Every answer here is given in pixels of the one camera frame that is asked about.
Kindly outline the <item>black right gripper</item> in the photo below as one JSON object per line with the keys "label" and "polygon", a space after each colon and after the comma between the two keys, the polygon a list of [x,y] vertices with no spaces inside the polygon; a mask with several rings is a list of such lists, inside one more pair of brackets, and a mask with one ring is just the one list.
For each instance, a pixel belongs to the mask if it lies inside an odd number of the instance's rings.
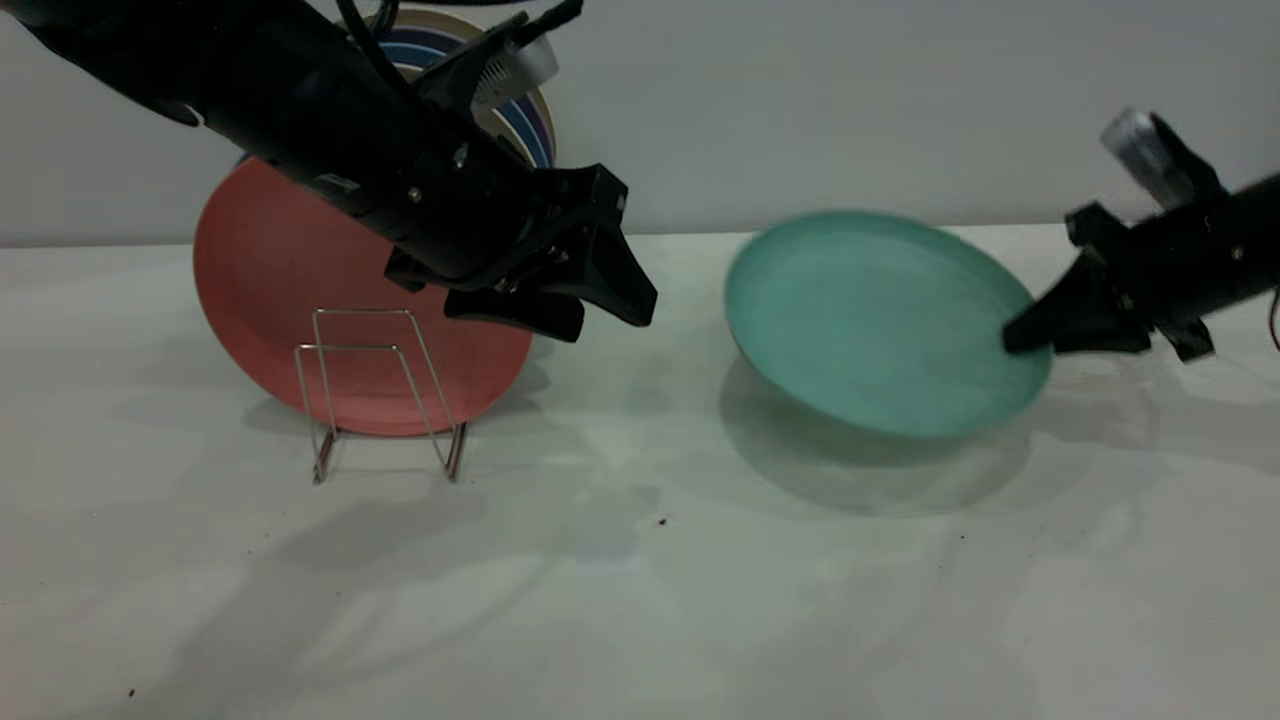
{"label": "black right gripper", "polygon": [[1034,302],[1004,325],[1004,348],[1029,354],[1144,354],[1151,329],[1181,363],[1216,352],[1202,319],[1251,299],[1243,197],[1229,195],[1134,225],[1093,202],[1066,217],[1082,251]]}

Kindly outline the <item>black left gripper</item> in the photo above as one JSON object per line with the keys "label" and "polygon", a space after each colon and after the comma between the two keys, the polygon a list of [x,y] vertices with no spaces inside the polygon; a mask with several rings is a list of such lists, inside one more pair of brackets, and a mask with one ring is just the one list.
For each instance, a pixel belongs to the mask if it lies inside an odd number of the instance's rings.
{"label": "black left gripper", "polygon": [[402,136],[385,152],[387,278],[449,288],[451,319],[566,343],[580,301],[648,327],[658,292],[622,234],[627,192],[600,164],[532,169],[480,135]]}

